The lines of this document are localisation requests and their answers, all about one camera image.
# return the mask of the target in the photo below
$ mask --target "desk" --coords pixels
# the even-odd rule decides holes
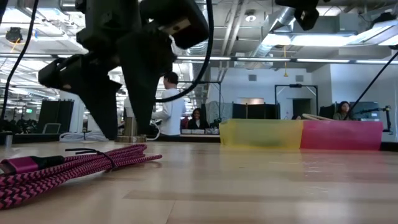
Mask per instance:
[[[124,146],[15,144],[12,156],[72,155]],[[398,154],[250,151],[215,143],[148,142],[158,162],[82,177],[20,207],[1,223],[398,223]]]

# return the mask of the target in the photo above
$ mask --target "doorway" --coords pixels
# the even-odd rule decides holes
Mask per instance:
[[[311,114],[311,99],[293,99],[293,114]]]

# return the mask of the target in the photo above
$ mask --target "dark hair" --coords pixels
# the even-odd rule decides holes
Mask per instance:
[[[193,114],[194,114],[196,111],[199,112],[199,114],[200,114],[200,118],[199,118],[199,119],[200,119],[200,120],[203,120],[204,117],[202,116],[202,113],[201,113],[201,109],[200,109],[200,108],[196,108],[196,109],[194,109],[194,110],[192,111],[192,115],[191,115],[192,118],[195,119],[195,117],[193,116]]]
[[[167,79],[169,83],[178,84],[178,75],[175,72],[166,73],[163,78]]]
[[[343,113],[343,109],[342,108],[343,108],[344,104],[348,104],[348,106],[350,106],[347,101],[342,101],[337,107],[337,113],[339,113],[339,114]]]

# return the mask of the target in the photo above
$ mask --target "white shirt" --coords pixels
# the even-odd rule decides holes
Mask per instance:
[[[177,89],[168,89],[163,91],[162,98],[168,98],[179,94]],[[183,98],[163,103],[162,111],[152,113],[152,119],[161,119],[160,133],[166,135],[179,135],[181,116],[186,112],[185,102]]]

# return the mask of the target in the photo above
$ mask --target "pink plastic bin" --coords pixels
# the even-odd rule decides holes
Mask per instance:
[[[304,121],[302,149],[379,150],[382,122]]]

